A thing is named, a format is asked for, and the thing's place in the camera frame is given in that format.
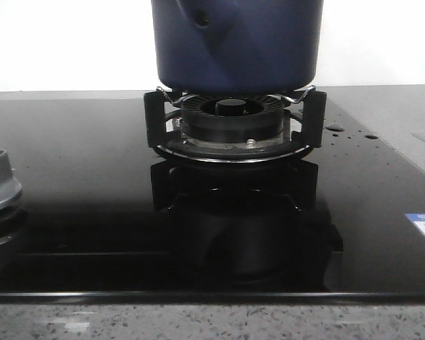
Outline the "dark blue cooking pot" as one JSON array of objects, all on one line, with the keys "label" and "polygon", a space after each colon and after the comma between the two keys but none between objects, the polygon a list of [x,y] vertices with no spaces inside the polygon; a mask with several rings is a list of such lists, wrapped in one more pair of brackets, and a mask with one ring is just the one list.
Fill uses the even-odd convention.
[{"label": "dark blue cooking pot", "polygon": [[152,1],[163,85],[274,94],[315,77],[322,1]]}]

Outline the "black pot support grate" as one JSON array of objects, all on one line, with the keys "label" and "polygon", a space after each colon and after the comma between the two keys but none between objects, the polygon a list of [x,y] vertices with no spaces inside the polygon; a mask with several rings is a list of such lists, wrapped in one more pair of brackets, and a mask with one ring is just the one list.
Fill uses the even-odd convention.
[{"label": "black pot support grate", "polygon": [[327,94],[309,86],[288,95],[144,95],[147,142],[167,159],[253,164],[302,158],[322,145]]}]

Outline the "black glass gas cooktop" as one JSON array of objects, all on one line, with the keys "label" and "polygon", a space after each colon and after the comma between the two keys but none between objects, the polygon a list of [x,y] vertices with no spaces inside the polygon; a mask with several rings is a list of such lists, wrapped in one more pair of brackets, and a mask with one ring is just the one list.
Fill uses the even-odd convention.
[{"label": "black glass gas cooktop", "polygon": [[0,302],[425,304],[425,174],[326,121],[304,159],[195,164],[147,146],[140,98],[0,101]]}]

